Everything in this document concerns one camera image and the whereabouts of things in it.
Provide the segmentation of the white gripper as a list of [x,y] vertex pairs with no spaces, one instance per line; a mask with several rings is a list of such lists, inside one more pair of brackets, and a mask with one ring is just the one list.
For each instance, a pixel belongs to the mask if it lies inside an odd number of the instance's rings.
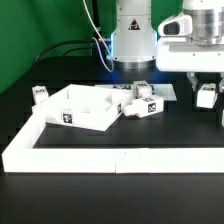
[[224,93],[224,45],[197,46],[186,37],[160,38],[156,50],[160,71],[188,72],[192,90],[197,89],[194,72],[219,72],[217,93]]

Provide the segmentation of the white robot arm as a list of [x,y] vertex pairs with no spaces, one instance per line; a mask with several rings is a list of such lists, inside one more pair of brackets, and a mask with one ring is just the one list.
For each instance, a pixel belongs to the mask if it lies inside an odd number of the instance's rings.
[[185,72],[197,84],[198,72],[221,75],[224,92],[224,0],[183,0],[180,13],[151,25],[151,0],[117,0],[117,26],[111,54],[124,68],[151,61],[161,71]]

